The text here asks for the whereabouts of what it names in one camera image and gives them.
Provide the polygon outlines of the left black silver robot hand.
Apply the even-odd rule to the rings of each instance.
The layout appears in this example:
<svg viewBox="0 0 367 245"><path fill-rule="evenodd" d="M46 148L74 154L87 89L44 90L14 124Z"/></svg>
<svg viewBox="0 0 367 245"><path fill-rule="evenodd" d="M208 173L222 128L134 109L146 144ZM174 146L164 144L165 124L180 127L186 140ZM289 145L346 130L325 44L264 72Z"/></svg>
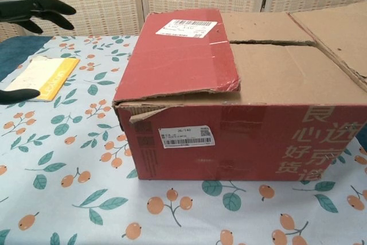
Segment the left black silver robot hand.
<svg viewBox="0 0 367 245"><path fill-rule="evenodd" d="M19 25L35 34L41 34L42 29L31 20L33 17L73 30L74 26L65 16L75 13L72 6L60 0L1 0L1 22ZM1 79L13 72L41 43L31 36L13 37L2 42ZM1 104L53 100L78 62L76 58L34 57L25 71L1 91Z"/></svg>

